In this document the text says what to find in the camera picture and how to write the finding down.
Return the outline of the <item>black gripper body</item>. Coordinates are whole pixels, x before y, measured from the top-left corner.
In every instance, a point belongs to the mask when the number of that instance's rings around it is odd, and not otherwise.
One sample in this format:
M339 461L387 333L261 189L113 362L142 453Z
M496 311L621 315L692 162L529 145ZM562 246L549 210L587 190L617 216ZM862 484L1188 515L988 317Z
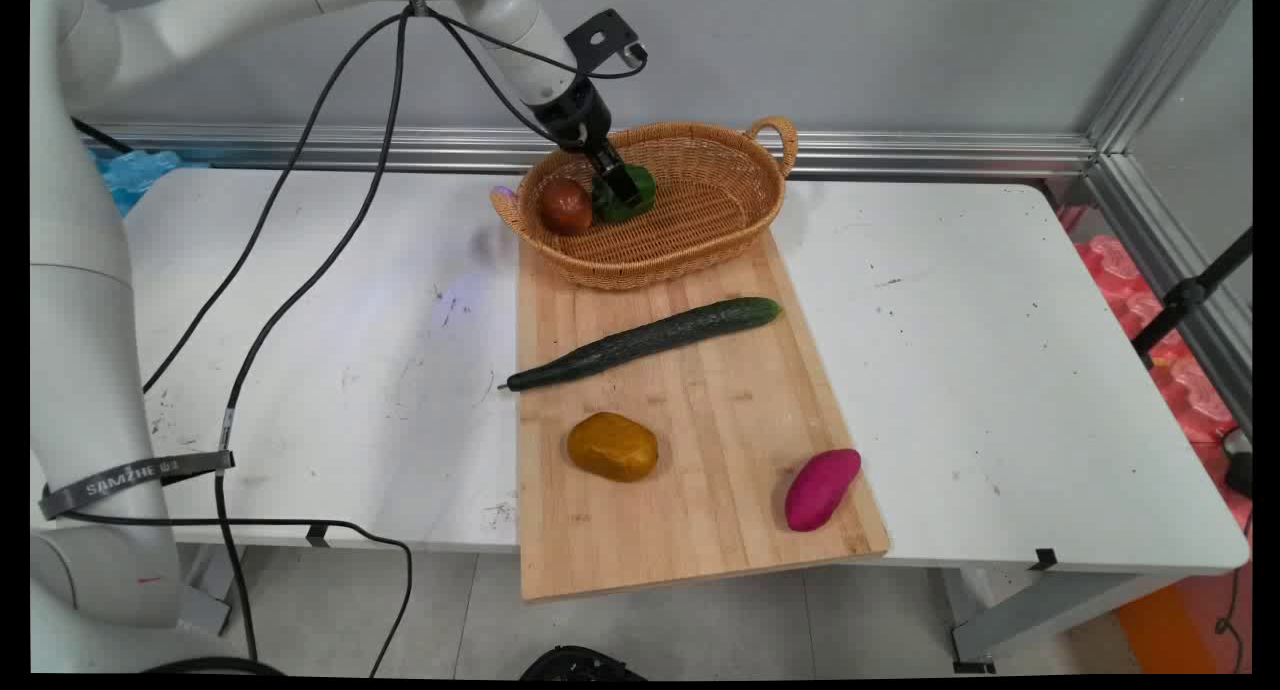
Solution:
M617 165L617 151L609 142L612 111L591 79L575 79L558 97L529 108L562 151L581 154L594 169Z

